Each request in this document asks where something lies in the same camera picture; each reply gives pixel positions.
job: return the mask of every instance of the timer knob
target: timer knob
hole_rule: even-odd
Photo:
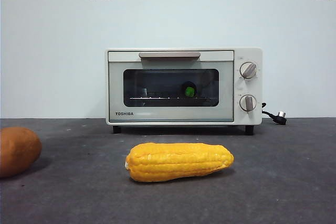
[[[250,79],[255,76],[257,73],[257,65],[252,62],[246,62],[240,67],[240,74],[245,79]]]
[[[257,105],[257,101],[252,95],[243,96],[239,103],[240,107],[245,111],[252,111]]]

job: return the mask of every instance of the yellow corn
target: yellow corn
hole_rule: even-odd
[[[229,167],[233,160],[233,155],[222,145],[146,143],[131,150],[125,168],[135,181],[159,182],[205,176]]]

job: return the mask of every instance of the white toaster oven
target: white toaster oven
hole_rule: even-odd
[[[108,49],[106,123],[210,126],[261,123],[262,51]]]

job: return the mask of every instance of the dark gray table surface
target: dark gray table surface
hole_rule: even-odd
[[[26,172],[1,181],[1,223],[336,223],[336,118],[243,127],[124,128],[104,119],[1,120],[43,144]],[[124,169],[144,142],[222,144],[231,168],[136,183]]]

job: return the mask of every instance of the oven foot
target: oven foot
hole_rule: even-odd
[[[253,135],[254,125],[245,125],[245,135]]]
[[[121,132],[121,129],[119,126],[112,126],[112,133],[113,134],[119,134]]]

